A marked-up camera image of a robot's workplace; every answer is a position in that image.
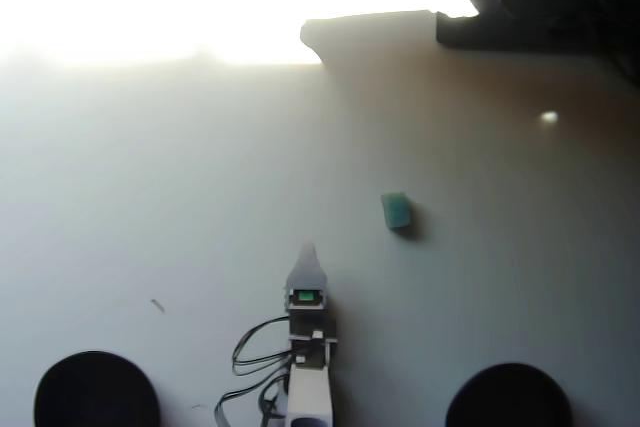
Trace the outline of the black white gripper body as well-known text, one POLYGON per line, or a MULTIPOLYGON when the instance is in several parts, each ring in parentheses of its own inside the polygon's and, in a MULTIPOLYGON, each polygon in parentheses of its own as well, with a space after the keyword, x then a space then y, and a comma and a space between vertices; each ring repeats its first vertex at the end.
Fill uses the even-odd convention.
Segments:
POLYGON ((336 338, 337 322, 323 290, 289 289, 285 296, 291 338, 336 338))

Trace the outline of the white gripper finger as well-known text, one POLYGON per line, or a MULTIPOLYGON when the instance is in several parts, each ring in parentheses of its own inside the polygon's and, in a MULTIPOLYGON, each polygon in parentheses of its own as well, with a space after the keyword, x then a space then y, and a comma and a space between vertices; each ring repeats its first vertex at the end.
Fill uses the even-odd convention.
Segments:
POLYGON ((320 266, 315 245, 306 243, 286 279, 285 289, 326 291, 327 287, 327 276, 320 266))

